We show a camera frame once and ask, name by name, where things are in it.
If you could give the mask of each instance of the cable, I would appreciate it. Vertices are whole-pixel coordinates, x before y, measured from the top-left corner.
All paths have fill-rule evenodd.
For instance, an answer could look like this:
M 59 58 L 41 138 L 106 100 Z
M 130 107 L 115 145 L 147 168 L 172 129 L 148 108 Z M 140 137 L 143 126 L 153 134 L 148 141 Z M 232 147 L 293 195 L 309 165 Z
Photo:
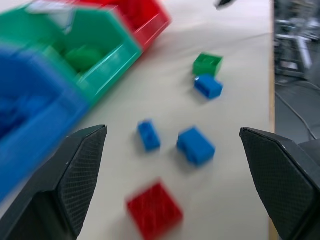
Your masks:
M 274 84 L 277 85 L 277 86 L 281 86 L 281 87 L 288 87 L 288 86 L 291 86 L 291 85 L 294 85 L 295 83 L 297 84 L 309 84 L 313 90 L 316 90 L 316 91 L 319 91 L 320 92 L 320 87 L 318 87 L 317 85 L 309 82 L 309 81 L 304 81 L 304 80 L 296 80 L 296 81 L 293 81 L 293 82 L 290 82 L 290 83 L 278 83 L 278 82 L 275 82 Z M 307 89 L 310 89 L 310 87 L 307 87 L 307 86 L 303 86 L 303 85 L 300 85 L 301 87 L 303 88 L 307 88 Z
M 284 103 L 284 105 L 286 105 L 300 120 L 301 122 L 304 124 L 305 128 L 308 130 L 309 134 L 311 135 L 311 137 L 314 139 L 314 140 L 317 140 L 317 137 L 316 135 L 312 132 L 310 126 L 308 125 L 308 123 L 304 120 L 304 118 L 296 112 L 296 110 L 293 109 L 293 107 L 286 101 L 282 98 L 282 96 L 280 96 L 279 93 L 275 92 L 275 95 L 281 100 L 281 102 Z

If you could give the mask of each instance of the red lego brick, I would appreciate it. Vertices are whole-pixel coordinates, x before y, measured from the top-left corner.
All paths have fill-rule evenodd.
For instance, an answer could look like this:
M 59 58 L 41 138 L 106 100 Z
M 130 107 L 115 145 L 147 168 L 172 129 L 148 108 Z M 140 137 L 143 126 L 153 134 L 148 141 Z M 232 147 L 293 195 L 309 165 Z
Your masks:
M 183 219 L 183 213 L 161 182 L 126 202 L 127 210 L 144 240 L 155 240 Z

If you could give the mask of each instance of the white table surface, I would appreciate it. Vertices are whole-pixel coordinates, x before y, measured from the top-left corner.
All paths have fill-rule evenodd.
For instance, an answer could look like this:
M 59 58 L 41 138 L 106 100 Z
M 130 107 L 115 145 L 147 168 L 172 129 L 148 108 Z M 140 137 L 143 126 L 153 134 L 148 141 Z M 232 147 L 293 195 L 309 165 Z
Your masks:
M 270 0 L 163 0 L 172 24 L 77 129 L 106 124 L 100 173 L 79 240 L 140 239 L 124 208 L 132 192 L 161 177 L 184 211 L 167 240 L 267 240 L 268 215 L 256 192 L 241 127 L 270 130 Z M 1 1 L 0 10 L 27 0 Z M 201 52 L 224 56 L 221 97 L 193 88 Z M 161 148 L 144 153 L 137 123 L 151 118 Z M 190 167 L 176 150 L 178 133 L 196 125 L 216 146 L 213 161 Z

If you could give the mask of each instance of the blue lego brick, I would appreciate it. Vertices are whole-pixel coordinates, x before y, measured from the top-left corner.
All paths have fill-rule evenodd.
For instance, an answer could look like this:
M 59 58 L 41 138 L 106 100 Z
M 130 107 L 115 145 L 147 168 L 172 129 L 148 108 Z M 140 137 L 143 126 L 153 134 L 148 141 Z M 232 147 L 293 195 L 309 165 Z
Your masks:
M 181 132 L 176 146 L 197 167 L 212 159 L 216 152 L 215 146 L 196 127 Z
M 214 99 L 221 95 L 224 86 L 216 81 L 210 74 L 202 74 L 195 77 L 194 87 L 208 99 Z
M 161 142 L 157 131 L 150 120 L 139 122 L 138 132 L 147 152 L 160 148 Z

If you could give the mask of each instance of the plastic storage bin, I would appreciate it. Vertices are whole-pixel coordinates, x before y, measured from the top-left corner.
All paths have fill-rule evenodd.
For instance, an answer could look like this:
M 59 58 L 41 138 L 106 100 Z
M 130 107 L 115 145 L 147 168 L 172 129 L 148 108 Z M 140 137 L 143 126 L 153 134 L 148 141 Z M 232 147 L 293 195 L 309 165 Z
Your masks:
M 142 53 L 112 10 L 76 8 L 69 32 L 21 7 L 0 15 L 0 38 L 38 50 L 94 105 Z
M 157 0 L 75 0 L 74 4 L 97 8 L 117 6 L 118 17 L 145 51 L 169 26 L 170 18 Z
M 1 202 L 39 167 L 90 105 L 45 58 L 29 50 L 0 44 L 0 72 Z

